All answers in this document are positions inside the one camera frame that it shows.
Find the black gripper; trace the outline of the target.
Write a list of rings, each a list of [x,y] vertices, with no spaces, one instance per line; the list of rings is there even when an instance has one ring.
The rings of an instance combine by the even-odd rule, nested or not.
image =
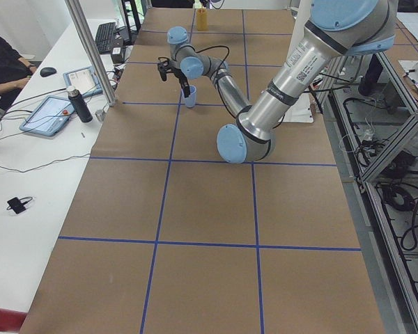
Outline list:
[[[157,71],[160,73],[160,78],[162,81],[167,80],[168,74],[175,74],[180,84],[183,96],[190,96],[190,86],[187,77],[173,65],[172,60],[170,58],[159,57],[157,63]]]

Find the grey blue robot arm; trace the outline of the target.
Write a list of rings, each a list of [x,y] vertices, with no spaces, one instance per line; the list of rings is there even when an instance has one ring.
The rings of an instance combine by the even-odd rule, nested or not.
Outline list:
[[[163,81],[172,72],[185,96],[190,79],[209,78],[235,118],[217,134],[220,157],[231,164],[262,160],[274,149],[277,123],[333,58],[392,47],[397,7],[397,1],[312,1],[303,38],[254,104],[239,89],[227,64],[196,52],[181,26],[168,30],[170,57],[157,69]]]

